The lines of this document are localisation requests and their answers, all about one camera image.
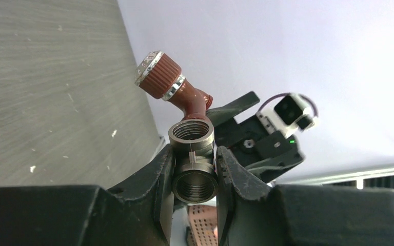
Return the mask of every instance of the silver ring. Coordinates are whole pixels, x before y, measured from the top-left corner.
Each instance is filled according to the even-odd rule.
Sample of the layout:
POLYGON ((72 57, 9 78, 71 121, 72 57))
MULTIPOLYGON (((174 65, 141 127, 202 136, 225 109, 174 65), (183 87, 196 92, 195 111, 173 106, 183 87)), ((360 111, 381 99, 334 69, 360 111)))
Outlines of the silver ring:
POLYGON ((170 89, 168 89, 167 93, 165 93, 165 95, 162 97, 162 100, 164 101, 170 100, 170 98, 172 98, 174 94, 182 86, 184 81, 185 81, 185 76, 183 74, 180 74, 179 77, 174 82, 174 84, 170 87, 170 89))
POLYGON ((138 65, 135 71, 135 84, 140 86, 147 74, 156 66, 164 53, 162 51, 150 52, 144 60, 138 65))
POLYGON ((210 121, 202 119, 186 119, 174 124, 168 130, 168 137, 173 149, 197 151, 212 146, 214 142, 214 127, 210 121), (189 139, 190 134, 195 135, 196 139, 189 139))

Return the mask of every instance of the screw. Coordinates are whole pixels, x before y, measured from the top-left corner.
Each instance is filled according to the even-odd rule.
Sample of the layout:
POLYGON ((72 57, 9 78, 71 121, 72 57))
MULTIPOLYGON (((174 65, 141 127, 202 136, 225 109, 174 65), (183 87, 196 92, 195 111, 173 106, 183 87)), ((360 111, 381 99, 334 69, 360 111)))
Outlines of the screw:
POLYGON ((247 139, 244 141, 244 146, 248 149, 254 147, 254 140, 253 139, 247 139))

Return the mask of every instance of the metal pipe fitting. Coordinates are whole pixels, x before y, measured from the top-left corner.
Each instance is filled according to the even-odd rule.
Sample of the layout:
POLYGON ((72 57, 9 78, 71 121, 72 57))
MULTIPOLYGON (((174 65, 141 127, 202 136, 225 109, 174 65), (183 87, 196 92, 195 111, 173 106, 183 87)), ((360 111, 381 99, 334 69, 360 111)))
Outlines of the metal pipe fitting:
POLYGON ((135 84, 156 99, 169 101, 184 112, 183 119, 204 119, 212 96, 194 88, 182 68, 162 51, 150 52, 135 73, 135 84))
POLYGON ((214 128, 210 121, 188 119, 168 131, 176 158, 172 189, 187 203, 215 197, 218 183, 214 168, 214 128))

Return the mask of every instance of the internal thread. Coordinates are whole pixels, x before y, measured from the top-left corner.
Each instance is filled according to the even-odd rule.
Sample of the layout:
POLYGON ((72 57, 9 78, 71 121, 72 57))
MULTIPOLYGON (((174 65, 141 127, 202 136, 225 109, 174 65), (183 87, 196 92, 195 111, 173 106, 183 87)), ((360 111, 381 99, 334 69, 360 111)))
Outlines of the internal thread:
POLYGON ((196 140, 209 132, 209 125, 202 121, 187 121, 173 129, 173 136, 181 140, 196 140))
POLYGON ((206 102, 206 110, 210 108, 212 105, 213 97, 211 95, 208 95, 208 101, 206 102))
POLYGON ((199 202, 209 199, 214 192, 214 185, 210 179, 204 184, 191 185, 183 179, 176 184, 176 191, 184 200, 199 202))

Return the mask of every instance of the knurled knob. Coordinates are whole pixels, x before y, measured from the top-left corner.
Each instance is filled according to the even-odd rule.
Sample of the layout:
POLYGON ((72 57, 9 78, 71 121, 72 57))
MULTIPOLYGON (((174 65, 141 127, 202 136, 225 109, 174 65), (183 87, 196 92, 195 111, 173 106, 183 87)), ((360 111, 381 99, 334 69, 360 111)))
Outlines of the knurled knob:
POLYGON ((177 83, 182 69, 162 51, 150 52, 135 72, 135 84, 156 99, 177 83))

